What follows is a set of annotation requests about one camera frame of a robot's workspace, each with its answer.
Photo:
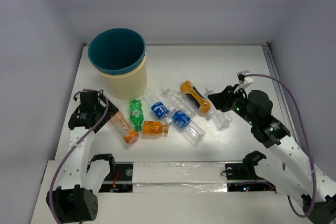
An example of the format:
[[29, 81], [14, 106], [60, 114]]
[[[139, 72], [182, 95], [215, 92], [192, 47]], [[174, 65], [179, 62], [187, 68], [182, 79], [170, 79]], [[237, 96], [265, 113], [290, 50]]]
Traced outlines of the orange bottle dark blue label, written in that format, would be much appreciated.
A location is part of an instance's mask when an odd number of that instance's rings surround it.
[[180, 90], [191, 102], [194, 103], [200, 113], [209, 117], [214, 114], [210, 102], [199, 93], [190, 81], [183, 82], [180, 86]]

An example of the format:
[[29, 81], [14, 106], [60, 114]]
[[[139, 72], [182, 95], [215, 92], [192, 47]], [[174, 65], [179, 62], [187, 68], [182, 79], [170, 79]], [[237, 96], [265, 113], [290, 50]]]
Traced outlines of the clear unlabelled plastic bottle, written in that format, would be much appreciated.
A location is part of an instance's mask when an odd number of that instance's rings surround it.
[[195, 116], [195, 109], [191, 103], [187, 101], [185, 95], [168, 87], [163, 87], [162, 91], [163, 95], [170, 104], [170, 109], [175, 108], [177, 110], [182, 110], [190, 118]]

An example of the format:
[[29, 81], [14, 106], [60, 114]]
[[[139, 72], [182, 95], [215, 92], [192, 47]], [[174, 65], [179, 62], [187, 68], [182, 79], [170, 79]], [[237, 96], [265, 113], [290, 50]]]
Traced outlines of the clear bottle blue label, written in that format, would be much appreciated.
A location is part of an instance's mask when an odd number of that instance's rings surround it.
[[150, 107], [152, 113], [158, 120], [163, 121], [167, 125], [170, 125], [172, 123], [172, 119], [169, 117], [168, 108], [151, 89], [146, 88], [144, 90], [142, 98], [145, 103]]
[[170, 107], [170, 116], [178, 131], [194, 146], [205, 136], [202, 130], [183, 110]]

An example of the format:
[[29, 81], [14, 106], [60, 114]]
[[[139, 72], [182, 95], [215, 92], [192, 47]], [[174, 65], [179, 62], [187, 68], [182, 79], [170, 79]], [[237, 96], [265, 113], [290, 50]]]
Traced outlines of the green plastic bottle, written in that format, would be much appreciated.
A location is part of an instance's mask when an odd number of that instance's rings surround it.
[[137, 132], [142, 131], [142, 123], [144, 121], [142, 103], [140, 100], [133, 99], [129, 102], [130, 106], [130, 120], [134, 124]]

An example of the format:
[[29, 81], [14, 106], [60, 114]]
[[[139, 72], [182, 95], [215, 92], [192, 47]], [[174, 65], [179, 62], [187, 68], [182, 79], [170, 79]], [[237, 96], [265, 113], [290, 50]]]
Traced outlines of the orange bottle with white label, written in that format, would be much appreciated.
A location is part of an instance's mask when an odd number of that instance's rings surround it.
[[139, 139], [137, 131], [130, 126], [120, 111], [112, 116], [110, 122], [127, 144], [134, 144]]

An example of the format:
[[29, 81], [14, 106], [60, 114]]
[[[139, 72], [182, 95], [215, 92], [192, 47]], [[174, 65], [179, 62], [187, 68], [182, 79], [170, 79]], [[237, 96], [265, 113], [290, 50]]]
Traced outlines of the small orange patterned bottle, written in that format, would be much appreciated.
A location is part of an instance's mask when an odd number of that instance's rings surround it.
[[144, 121], [142, 131], [146, 135], [163, 135], [169, 132], [169, 125], [156, 121]]

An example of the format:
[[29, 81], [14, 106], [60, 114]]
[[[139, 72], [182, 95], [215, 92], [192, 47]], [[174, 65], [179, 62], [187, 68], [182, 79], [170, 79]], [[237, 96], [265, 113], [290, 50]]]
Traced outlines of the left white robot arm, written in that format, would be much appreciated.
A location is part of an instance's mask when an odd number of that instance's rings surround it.
[[112, 154], [90, 150], [96, 133], [118, 112], [103, 90], [83, 89], [73, 99], [79, 103], [68, 121], [69, 145], [52, 178], [46, 202], [56, 223], [94, 221], [97, 194], [105, 179], [116, 174]]

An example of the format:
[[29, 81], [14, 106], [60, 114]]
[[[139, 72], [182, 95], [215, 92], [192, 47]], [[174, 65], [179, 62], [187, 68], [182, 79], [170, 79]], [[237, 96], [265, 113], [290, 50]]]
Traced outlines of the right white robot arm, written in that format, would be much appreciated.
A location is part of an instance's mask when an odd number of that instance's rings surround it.
[[290, 170], [287, 173], [265, 154], [253, 151], [242, 160], [241, 171], [246, 177], [260, 177], [284, 191], [312, 223], [335, 220], [335, 181], [311, 161], [290, 131], [271, 114], [273, 103], [265, 92], [246, 93], [235, 85], [207, 97], [217, 110], [233, 111], [251, 125], [253, 137]]

